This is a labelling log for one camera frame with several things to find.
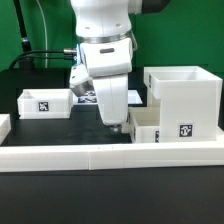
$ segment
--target cable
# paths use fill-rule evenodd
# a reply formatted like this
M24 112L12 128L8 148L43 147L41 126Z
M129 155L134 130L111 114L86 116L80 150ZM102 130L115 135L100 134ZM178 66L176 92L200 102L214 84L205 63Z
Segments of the cable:
M64 50L34 50L34 51L27 51L20 54L18 57L23 57L30 54L46 54L46 53L57 53L57 54L64 54Z
M133 33L131 33L131 39L133 41L133 51L137 51L137 49L138 49L138 43L137 43L137 41L135 39L135 35Z
M15 5L16 15L17 15L18 23L19 23L20 35L21 35L21 40L22 40L21 44L22 44L23 52L31 51L32 48L31 48L31 44L30 44L29 38L26 33L26 27L25 27L25 23L24 23L24 19L23 19L23 13L22 13L20 1L14 0L14 5Z
M41 56L29 56L29 59L30 58L33 58L33 59L60 59L60 60L74 60L74 57L73 56L70 56L70 57L41 57ZM14 66L16 65L16 63L19 61L19 60L22 60L22 59L27 59L27 56L21 56L21 57L17 57L9 66L9 69L13 69Z
M43 8L40 4L40 1L39 0L36 0L37 2L37 5L39 6L39 9L40 9L40 12L41 12L41 16L42 16L42 19L43 19L43 23L44 23L44 33L45 33L45 49L46 51L48 50L48 33L47 33L47 24L46 24L46 19L45 19L45 15L44 15L44 11L43 11ZM46 52L46 60L45 60L45 68L48 68L48 53Z

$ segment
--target green wall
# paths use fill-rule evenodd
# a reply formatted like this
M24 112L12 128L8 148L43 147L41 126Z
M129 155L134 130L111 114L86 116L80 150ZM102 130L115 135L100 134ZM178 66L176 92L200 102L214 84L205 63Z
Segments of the green wall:
M76 45L74 15L67 0L40 0L49 48ZM33 49L44 49L42 18L35 0L21 0ZM12 0L0 1L0 70L22 52ZM199 65L224 77L224 1L171 0L160 14L131 15L139 49L133 66ZM52 61L50 67L70 67Z

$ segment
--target open box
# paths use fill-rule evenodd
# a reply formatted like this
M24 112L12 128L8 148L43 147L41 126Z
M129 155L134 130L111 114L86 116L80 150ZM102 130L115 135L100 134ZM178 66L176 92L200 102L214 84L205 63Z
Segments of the open box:
M0 145L11 130L9 114L0 114Z
M133 142L155 142L158 137L159 142L216 140L222 79L197 66L148 67L144 83L148 108L130 110ZM153 113L158 108L159 118ZM155 118L157 127L147 125Z
M17 100L20 119L69 118L70 89L25 89Z

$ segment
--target small white box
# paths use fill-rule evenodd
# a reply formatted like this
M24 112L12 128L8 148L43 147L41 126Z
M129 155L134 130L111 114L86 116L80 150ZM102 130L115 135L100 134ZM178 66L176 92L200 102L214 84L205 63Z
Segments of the small white box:
M9 114L0 114L0 145L11 130Z
M159 142L159 107L129 108L132 143Z
M70 89L25 89L17 99L20 119L69 118Z

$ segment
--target black cable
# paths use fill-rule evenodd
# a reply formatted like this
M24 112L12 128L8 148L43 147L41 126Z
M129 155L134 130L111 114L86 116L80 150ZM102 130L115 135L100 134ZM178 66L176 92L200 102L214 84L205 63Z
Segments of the black cable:
M27 37L26 27L25 27L25 23L24 23L24 19L23 19L23 13L22 13L22 9L21 9L19 0L14 0L14 5L15 5L17 19L18 19L18 23L19 23L20 34L21 34L21 38L22 38L21 44L22 44L23 52L31 51L31 44Z
M23 57L30 54L45 54L45 53L56 53L56 54L64 54L64 50L34 50L34 51L27 51L20 54L18 57Z
M74 57L70 56L70 57L41 57L41 56L29 56L29 58L32 58L32 59L59 59L59 60L74 60ZM16 65L16 63L19 61L19 60L22 60L22 59L27 59L26 56L19 56L17 57L15 60L13 60L13 62L10 64L9 66L9 69L13 69L14 66Z

